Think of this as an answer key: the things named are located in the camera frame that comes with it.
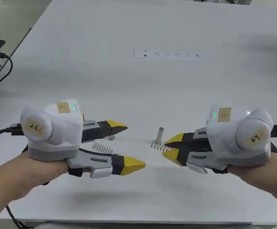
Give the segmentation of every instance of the label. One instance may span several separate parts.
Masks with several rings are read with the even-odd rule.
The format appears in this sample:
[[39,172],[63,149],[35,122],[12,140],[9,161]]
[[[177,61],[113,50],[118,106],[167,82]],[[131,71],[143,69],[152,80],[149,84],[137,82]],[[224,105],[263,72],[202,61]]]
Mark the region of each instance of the label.
[[260,143],[267,136],[267,131],[265,128],[258,129],[253,135],[245,140],[245,143],[249,146],[255,146]]
[[229,123],[231,112],[232,112],[231,107],[220,108],[219,115],[218,115],[218,123]]
[[42,137],[43,136],[43,125],[41,125],[40,123],[36,122],[35,120],[33,120],[32,118],[28,117],[26,119],[24,128],[26,131],[28,131],[29,133],[36,135],[38,137]]
[[68,102],[57,102],[57,106],[60,114],[71,112]]

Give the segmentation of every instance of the screw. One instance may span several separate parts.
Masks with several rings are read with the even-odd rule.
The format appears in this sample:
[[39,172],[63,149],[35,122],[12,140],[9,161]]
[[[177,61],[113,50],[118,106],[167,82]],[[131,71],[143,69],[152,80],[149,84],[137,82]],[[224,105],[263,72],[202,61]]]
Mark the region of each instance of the screw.
[[160,127],[158,129],[157,138],[155,140],[157,144],[161,144],[163,133],[164,133],[164,128]]
[[115,136],[114,136],[114,135],[108,136],[108,140],[113,141],[114,139],[115,139]]

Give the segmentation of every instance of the table surface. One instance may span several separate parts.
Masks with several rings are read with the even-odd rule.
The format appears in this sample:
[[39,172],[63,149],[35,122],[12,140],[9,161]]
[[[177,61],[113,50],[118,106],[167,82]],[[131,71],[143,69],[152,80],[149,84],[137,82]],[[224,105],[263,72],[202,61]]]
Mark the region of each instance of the table surface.
[[[134,49],[201,58],[137,59]],[[277,8],[54,0],[13,61],[12,74],[0,84],[0,129],[19,122],[25,104],[77,98],[85,117],[129,126],[100,143],[147,164],[124,177],[64,175],[12,203],[19,219],[277,223],[270,194],[230,174],[178,167],[150,148],[160,126],[164,140],[203,127],[212,103],[266,108],[277,123]],[[0,164],[25,145],[24,137],[2,135]],[[7,212],[0,218],[9,218]]]

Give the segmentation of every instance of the spring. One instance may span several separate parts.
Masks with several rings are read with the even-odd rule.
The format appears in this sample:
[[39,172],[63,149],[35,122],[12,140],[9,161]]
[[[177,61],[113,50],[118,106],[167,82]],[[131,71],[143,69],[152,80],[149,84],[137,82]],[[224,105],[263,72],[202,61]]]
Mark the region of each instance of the spring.
[[93,142],[92,144],[93,149],[97,149],[105,154],[111,154],[113,153],[113,150],[107,146],[101,145],[100,143]]
[[165,146],[165,145],[163,145],[162,143],[157,143],[156,140],[153,140],[153,141],[151,142],[151,148],[160,150],[160,151],[162,151],[162,152],[166,152],[166,151],[168,151],[168,150],[174,149],[174,148],[170,148],[170,147],[168,147],[168,146]]

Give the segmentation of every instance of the hand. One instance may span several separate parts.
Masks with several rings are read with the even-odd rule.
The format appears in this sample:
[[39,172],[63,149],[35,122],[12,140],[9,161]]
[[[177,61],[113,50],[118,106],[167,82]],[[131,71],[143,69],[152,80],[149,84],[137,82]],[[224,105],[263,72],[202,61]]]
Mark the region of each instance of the hand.
[[68,172],[66,161],[42,162],[28,157],[27,151],[0,166],[0,177],[7,184],[11,200],[26,196],[34,187]]

